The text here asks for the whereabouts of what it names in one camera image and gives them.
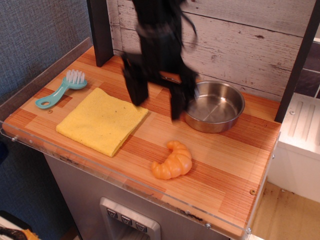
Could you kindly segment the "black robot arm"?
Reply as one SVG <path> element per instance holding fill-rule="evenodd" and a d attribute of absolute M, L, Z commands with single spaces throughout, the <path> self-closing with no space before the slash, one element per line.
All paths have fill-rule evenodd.
<path fill-rule="evenodd" d="M 123 75 L 131 102 L 148 97 L 148 83 L 170 90 L 171 118 L 177 120 L 194 99 L 197 74 L 183 61 L 181 0 L 135 0 L 141 53 L 124 53 Z"/>

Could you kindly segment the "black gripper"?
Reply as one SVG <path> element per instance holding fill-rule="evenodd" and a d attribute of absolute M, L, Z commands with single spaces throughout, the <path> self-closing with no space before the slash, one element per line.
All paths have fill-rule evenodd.
<path fill-rule="evenodd" d="M 140 106 L 148 97 L 148 81 L 164 83 L 161 72 L 179 75 L 181 84 L 170 87 L 171 119 L 178 120 L 196 96 L 196 73 L 182 60 L 182 18 L 195 30 L 184 14 L 139 14 L 136 32 L 140 54 L 124 53 L 123 75 L 131 102 Z"/>

